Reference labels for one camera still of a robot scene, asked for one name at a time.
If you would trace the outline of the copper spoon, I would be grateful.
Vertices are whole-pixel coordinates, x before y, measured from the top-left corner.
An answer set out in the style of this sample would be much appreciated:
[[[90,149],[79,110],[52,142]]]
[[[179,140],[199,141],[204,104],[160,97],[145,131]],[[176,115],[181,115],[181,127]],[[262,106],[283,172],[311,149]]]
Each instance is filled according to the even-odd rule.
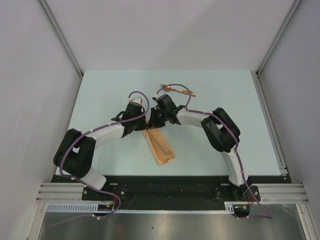
[[[162,84],[161,85],[161,88],[162,90],[166,91],[166,92],[171,92],[171,91],[174,91],[175,89],[174,88],[171,88],[170,86],[167,86],[165,84]]]

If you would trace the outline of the peach satin napkin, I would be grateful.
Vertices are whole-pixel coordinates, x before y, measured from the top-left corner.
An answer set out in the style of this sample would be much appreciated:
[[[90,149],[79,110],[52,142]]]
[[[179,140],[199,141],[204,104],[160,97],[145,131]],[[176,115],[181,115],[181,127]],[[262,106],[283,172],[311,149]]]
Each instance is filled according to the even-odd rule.
[[[170,144],[158,128],[147,128],[143,131],[143,134],[147,140],[155,162],[159,167],[167,164],[176,157]]]

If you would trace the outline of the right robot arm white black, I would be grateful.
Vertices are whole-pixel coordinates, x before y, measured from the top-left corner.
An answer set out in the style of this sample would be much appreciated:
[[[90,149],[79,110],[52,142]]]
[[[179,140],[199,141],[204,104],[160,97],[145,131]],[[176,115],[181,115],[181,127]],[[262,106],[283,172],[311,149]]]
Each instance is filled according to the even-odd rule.
[[[188,125],[203,129],[210,145],[221,153],[228,170],[230,194],[242,201],[249,194],[249,176],[239,153],[240,129],[226,113],[218,107],[212,112],[176,106],[168,94],[154,97],[156,106],[151,109],[149,126],[161,128],[166,122],[173,125]]]

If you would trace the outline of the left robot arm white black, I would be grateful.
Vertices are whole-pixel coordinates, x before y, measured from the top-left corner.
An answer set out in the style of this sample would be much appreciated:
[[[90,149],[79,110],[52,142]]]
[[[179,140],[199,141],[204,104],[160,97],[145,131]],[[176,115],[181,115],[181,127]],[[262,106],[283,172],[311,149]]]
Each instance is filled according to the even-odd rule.
[[[106,184],[106,177],[92,167],[95,150],[133,131],[146,128],[145,109],[136,98],[104,128],[92,130],[87,135],[74,128],[69,129],[53,158],[53,164],[85,185],[93,187],[93,194],[98,199],[105,200],[110,196],[111,188]]]

